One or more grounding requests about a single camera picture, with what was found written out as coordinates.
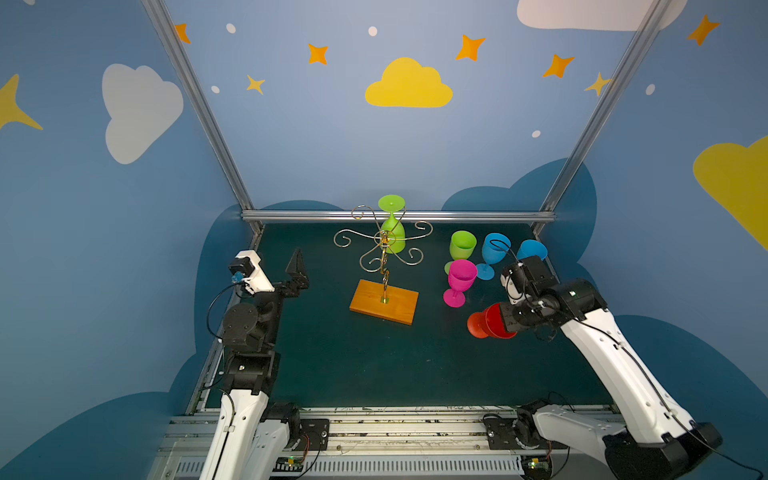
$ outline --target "wooden base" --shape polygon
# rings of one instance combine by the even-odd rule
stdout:
[[[386,289],[386,295],[389,298],[387,303],[382,303],[383,293],[384,286],[381,283],[360,280],[349,309],[353,312],[411,325],[419,292],[390,285]]]

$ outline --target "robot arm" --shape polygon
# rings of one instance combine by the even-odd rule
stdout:
[[[310,283],[298,249],[286,268],[292,277],[288,282],[270,283],[259,262],[256,252],[246,250],[230,264],[233,280],[242,282],[253,300],[238,303],[224,316],[221,342],[232,358],[201,480],[269,478],[283,449],[300,436],[298,408],[267,403],[280,364],[274,346],[283,300],[299,296]]]
[[[539,401],[518,410],[534,437],[600,460],[619,480],[677,478],[711,453],[702,442],[712,448],[722,443],[711,424],[696,423],[656,380],[589,282],[557,284],[543,262],[530,257],[505,269],[502,284],[510,297],[501,305],[507,331],[541,325],[562,330],[597,373],[625,422],[606,424]]]

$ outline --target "table surface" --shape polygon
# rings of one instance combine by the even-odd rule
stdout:
[[[288,280],[284,270],[297,247],[310,278],[310,288],[284,304],[272,400],[315,407],[514,406],[555,391],[572,404],[611,403],[586,359],[562,332],[550,342],[536,339],[533,332],[513,339],[476,339],[469,333],[466,321],[473,312],[505,299],[498,276],[511,259],[494,265],[493,280],[476,280],[464,306],[451,308],[442,300],[448,289],[443,266],[451,260],[453,232],[468,230],[478,238],[470,260],[481,263],[485,235],[503,233],[516,249],[532,238],[528,225],[434,227],[431,236],[409,241],[401,254],[407,258],[408,248],[420,248],[425,257],[419,265],[389,257],[389,284],[419,292],[413,324],[407,326],[349,311],[359,280],[380,282],[381,275],[358,264],[360,255],[373,247],[372,240],[350,235],[352,244],[339,248],[333,235],[343,228],[371,235],[373,223],[266,225],[258,252],[270,280]],[[406,223],[407,235],[418,232]],[[220,394],[212,392],[208,406],[219,404]]]

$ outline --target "aluminum frame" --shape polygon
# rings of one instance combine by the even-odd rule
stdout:
[[[360,211],[361,220],[373,222],[371,212]],[[349,210],[244,210],[245,221],[269,221],[290,223],[315,222],[354,222]],[[377,212],[376,216],[384,220],[389,216],[386,212]],[[554,212],[478,212],[478,211],[427,211],[408,210],[403,221],[443,223],[550,223],[554,222]]]
[[[237,202],[243,210],[252,210],[253,202],[251,202],[248,189],[243,182],[243,178],[240,176],[240,171],[237,170],[237,165],[232,158],[221,129],[219,129],[219,124],[216,122],[214,113],[211,111],[200,82],[194,73],[190,59],[187,57],[184,46],[181,44],[181,40],[176,33],[176,28],[170,17],[170,12],[165,6],[165,2],[163,0],[141,0],[141,2],[147,10],[157,36],[160,37],[160,41],[168,53],[168,58],[171,64],[173,64],[179,80],[181,80],[181,84],[184,86],[184,90],[187,91],[192,108],[195,110],[197,118],[200,119],[200,125],[202,125],[208,137],[210,146],[214,149],[216,158],[219,159],[221,168],[227,176],[227,181],[229,181],[232,191],[235,193]]]
[[[187,53],[178,35],[176,35],[174,23],[164,0],[141,1],[147,9],[157,35],[160,37],[168,57],[178,73],[184,89],[187,91],[190,102],[200,119],[200,124],[208,136],[211,147],[214,149],[214,153],[227,176],[235,197],[243,209],[243,219],[251,224],[254,233],[262,233],[262,221],[326,222],[348,220],[348,217],[337,217],[339,212],[336,211],[255,209],[243,178],[240,176],[229,147],[219,129],[216,118],[210,109],[210,105],[207,103],[200,82],[197,80],[190,59],[187,57]],[[605,125],[605,122],[611,115],[621,97],[621,93],[627,87],[629,80],[633,77],[634,72],[656,38],[661,19],[671,2],[672,0],[654,0],[651,4],[624,56],[619,61],[612,76],[612,82],[608,85],[608,90],[598,101],[598,105],[592,112],[571,155],[565,161],[560,174],[552,184],[547,197],[541,205],[538,216],[535,212],[414,211],[408,214],[407,220],[464,223],[533,223],[534,234],[539,235],[545,224],[555,220],[554,209],[560,202],[566,189],[568,189],[568,185],[573,180],[592,144],[600,134],[603,125]]]
[[[654,39],[660,30],[661,19],[671,3],[672,0],[654,0],[649,7],[645,18],[643,18],[637,29],[637,33],[632,38],[629,47],[627,47],[624,56],[619,61],[611,77],[612,80],[608,85],[608,90],[605,94],[601,95],[598,105],[589,117],[587,125],[584,127],[584,131],[581,132],[581,136],[576,142],[571,155],[568,156],[562,170],[560,170],[560,174],[554,180],[552,188],[544,199],[544,203],[541,204],[540,211],[554,212],[554,209],[560,203],[565,191],[568,189],[568,185],[571,184],[571,181],[576,176],[578,168],[584,162],[595,140],[597,140],[605,122],[607,122],[611,112],[616,108],[621,94],[624,93],[634,73],[637,71],[637,67],[640,66],[651,44],[654,43]],[[536,223],[533,229],[534,234],[539,235],[543,229],[544,224],[542,222]]]

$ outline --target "black cable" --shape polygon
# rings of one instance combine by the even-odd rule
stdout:
[[[220,337],[220,336],[218,336],[216,333],[214,333],[214,331],[213,331],[212,329],[210,329],[210,309],[212,309],[212,308],[214,307],[214,304],[216,303],[216,300],[218,300],[218,299],[219,299],[219,297],[220,297],[220,296],[222,296],[222,295],[224,294],[224,292],[226,292],[227,290],[229,290],[229,289],[230,289],[230,288],[232,288],[233,286],[236,286],[236,285],[240,285],[240,284],[242,284],[242,283],[243,283],[243,282],[232,283],[231,285],[227,286],[227,288],[225,288],[224,290],[221,290],[221,291],[219,292],[219,294],[218,294],[218,295],[216,295],[216,298],[214,298],[214,301],[213,301],[213,302],[211,302],[211,303],[210,303],[210,305],[208,306],[208,311],[207,311],[207,313],[205,314],[205,326],[208,328],[208,333],[210,333],[211,335],[215,336],[215,337],[216,337],[216,338],[218,338],[219,340],[221,340],[221,337]]]
[[[565,405],[571,407],[572,412],[576,412],[576,409],[574,406],[568,401],[568,399],[565,398],[565,395],[562,393],[555,392],[554,390],[550,390],[549,393],[547,393],[547,402],[550,402],[550,397],[552,397],[552,394],[555,394],[556,396],[559,396],[563,401],[565,402]],[[563,466],[560,467],[560,469],[557,471],[557,473],[553,474],[549,480],[552,480],[556,475],[560,475],[560,472],[563,471],[563,468],[565,468],[565,465],[568,463],[568,459],[571,457],[571,447],[568,447],[568,453],[565,454],[565,462],[563,462]]]
[[[679,426],[680,426],[680,427],[681,427],[683,430],[685,430],[686,432],[690,433],[690,436],[692,436],[692,437],[694,437],[696,440],[698,440],[698,442],[699,442],[701,445],[704,445],[704,446],[705,446],[705,447],[707,447],[709,450],[712,450],[713,452],[717,453],[719,456],[723,457],[723,458],[724,458],[724,459],[726,459],[726,460],[730,460],[731,462],[735,463],[736,465],[740,466],[741,468],[746,468],[747,470],[752,470],[753,472],[757,472],[757,479],[756,479],[756,480],[761,480],[761,479],[763,478],[763,471],[762,471],[762,470],[759,470],[758,468],[750,467],[750,466],[748,466],[748,465],[744,465],[743,463],[741,463],[741,462],[738,462],[737,460],[734,460],[733,458],[729,457],[728,455],[726,455],[726,454],[724,454],[724,453],[720,453],[720,452],[718,452],[718,451],[717,451],[717,449],[714,449],[714,448],[712,448],[712,446],[710,446],[710,445],[709,445],[708,443],[706,443],[704,440],[702,440],[702,439],[700,439],[699,437],[695,436],[693,432],[691,432],[690,430],[686,429],[686,428],[683,426],[683,424],[682,424],[682,423],[680,423],[680,420],[678,420],[678,419],[677,419],[677,417],[676,417],[675,415],[672,415],[672,418],[674,419],[674,421],[675,421],[675,422],[677,422],[677,424],[678,424],[678,425],[679,425]]]
[[[566,398],[565,398],[565,395],[563,395],[562,393],[557,393],[557,392],[555,392],[554,390],[550,390],[550,391],[549,391],[549,393],[547,394],[547,402],[550,402],[550,401],[551,401],[551,400],[550,400],[550,397],[552,396],[552,394],[553,394],[553,393],[554,393],[556,396],[558,396],[558,397],[560,397],[561,399],[563,399],[563,400],[565,401],[565,405],[567,405],[567,406],[571,407],[571,411],[573,411],[573,412],[575,412],[575,411],[576,411],[576,409],[574,408],[574,406],[573,406],[573,405],[571,405],[571,403],[568,401],[568,399],[566,399]]]
[[[224,390],[224,389],[222,389],[220,387],[217,387],[217,386],[205,386],[202,389],[200,389],[199,391],[202,392],[203,390],[208,390],[208,389],[218,390],[218,391],[222,392],[224,395],[226,395],[227,398],[230,400],[230,403],[232,404],[232,416],[230,417],[230,424],[227,426],[227,428],[231,427],[232,424],[235,421],[235,402],[234,402],[234,400],[232,400],[232,397],[230,396],[229,393],[227,393],[226,390]]]
[[[317,439],[318,439],[318,440],[320,440],[320,435],[318,435],[318,433],[317,433],[317,432],[310,432],[310,433],[314,433],[315,435],[317,435]],[[294,480],[299,480],[299,478],[302,478],[302,477],[303,477],[303,476],[304,476],[304,475],[305,475],[305,474],[306,474],[306,473],[307,473],[309,470],[312,470],[312,467],[313,467],[313,466],[315,466],[315,464],[317,463],[317,458],[318,458],[319,456],[320,456],[320,445],[319,445],[319,442],[318,442],[318,445],[317,445],[317,453],[315,454],[315,459],[314,459],[314,461],[312,462],[312,465],[310,465],[310,467],[309,467],[307,470],[304,470],[303,472],[301,472],[301,475],[299,475],[298,477],[295,477],[295,479],[294,479]]]
[[[499,239],[496,239],[496,238],[491,239],[489,241],[489,243],[491,245],[493,245],[494,247],[500,249],[500,250],[504,250],[505,253],[507,255],[509,255],[510,257],[512,257],[512,259],[515,261],[515,265],[520,263],[520,260],[518,259],[518,256],[515,254],[515,252],[512,251],[512,245],[507,245],[503,241],[501,241]],[[509,297],[509,279],[511,279],[511,278],[512,278],[512,272],[509,273],[509,276],[507,277],[507,284],[505,285],[505,290],[507,290],[506,293],[507,293],[507,297],[508,298],[510,298]],[[523,272],[523,284],[522,284],[522,287],[520,289],[522,291],[519,292],[520,293],[520,297],[512,298],[511,300],[522,300],[523,303],[526,303],[531,308],[531,310],[533,310],[534,306],[531,304],[530,299],[525,295],[525,283],[527,281],[528,281],[528,279],[525,278],[525,272]]]
[[[254,297],[254,295],[252,295],[251,293],[248,293],[248,296],[242,296],[242,295],[240,295],[240,294],[237,292],[237,289],[235,289],[235,295],[237,295],[237,298],[239,298],[239,299],[241,299],[241,300],[245,300],[245,299],[249,299],[249,298],[253,298],[253,297]]]
[[[682,423],[682,422],[680,422],[680,420],[679,420],[679,419],[678,419],[678,418],[677,418],[677,417],[674,415],[674,413],[672,413],[672,409],[669,407],[669,405],[667,405],[667,402],[665,402],[665,401],[664,401],[664,396],[662,396],[662,395],[661,395],[661,392],[659,392],[659,390],[656,388],[656,385],[653,383],[653,381],[651,381],[651,379],[650,379],[649,375],[646,373],[645,369],[644,369],[644,368],[643,368],[643,367],[640,365],[640,362],[638,362],[638,361],[637,361],[637,359],[636,359],[636,358],[634,358],[634,355],[632,355],[631,353],[629,353],[629,351],[628,351],[626,348],[624,348],[624,346],[622,346],[620,342],[618,342],[618,341],[617,341],[617,340],[616,340],[614,337],[610,336],[608,333],[606,333],[606,332],[605,332],[605,331],[603,331],[602,329],[598,329],[596,326],[592,326],[592,325],[590,325],[590,324],[588,324],[588,323],[585,323],[584,321],[582,321],[582,320],[579,320],[579,319],[576,319],[576,321],[577,321],[577,322],[579,322],[581,325],[584,325],[584,326],[588,326],[589,328],[591,328],[591,329],[593,329],[593,330],[597,330],[598,332],[602,333],[603,335],[605,335],[606,337],[608,337],[609,339],[611,339],[611,341],[612,341],[614,344],[616,344],[617,346],[620,346],[620,347],[621,347],[621,349],[624,351],[624,353],[626,353],[626,354],[629,356],[629,358],[630,358],[630,359],[632,359],[632,362],[634,362],[634,364],[637,366],[637,368],[638,368],[638,369],[639,369],[639,370],[642,372],[643,376],[645,377],[645,379],[646,379],[646,380],[648,381],[648,383],[650,384],[650,387],[651,387],[651,388],[654,390],[654,392],[656,393],[656,396],[657,396],[657,397],[659,397],[659,400],[661,401],[661,405],[662,405],[662,406],[663,406],[665,409],[667,409],[667,411],[669,412],[670,416],[671,416],[671,417],[674,419],[674,421],[675,421],[675,422],[677,422],[677,424],[678,424],[678,425],[679,425],[679,426],[680,426],[680,427],[683,429],[683,431],[685,431],[686,433],[689,433],[689,434],[690,434],[690,436],[694,437],[694,438],[695,438],[695,439],[696,439],[696,440],[697,440],[697,441],[698,441],[698,442],[699,442],[701,445],[704,445],[704,446],[705,446],[705,447],[707,447],[709,450],[711,450],[712,452],[715,452],[715,453],[717,453],[718,455],[720,455],[720,456],[721,456],[721,457],[723,457],[724,459],[731,461],[732,463],[734,463],[734,464],[736,464],[736,465],[740,466],[741,468],[746,468],[747,470],[752,470],[753,472],[757,472],[758,476],[757,476],[757,479],[756,479],[756,480],[761,480],[761,479],[763,478],[763,472],[762,472],[761,470],[759,470],[758,468],[754,468],[754,467],[750,467],[750,466],[748,466],[748,465],[744,465],[743,463],[741,463],[741,462],[738,462],[738,461],[734,460],[733,458],[729,457],[728,455],[725,455],[724,453],[720,453],[720,452],[718,452],[718,451],[717,451],[717,449],[715,449],[715,448],[714,448],[714,447],[712,447],[711,445],[707,444],[707,443],[706,443],[704,440],[702,440],[702,439],[700,439],[699,437],[697,437],[697,436],[696,436],[696,435],[695,435],[695,434],[694,434],[692,431],[690,431],[689,429],[685,428],[685,426],[683,425],[683,423]]]
[[[554,477],[560,475],[560,472],[565,469],[565,466],[568,464],[568,459],[571,457],[571,447],[568,447],[568,453],[565,454],[565,462],[563,462],[563,466],[560,467],[560,470],[558,470],[556,473],[554,473],[549,480],[552,480]]]

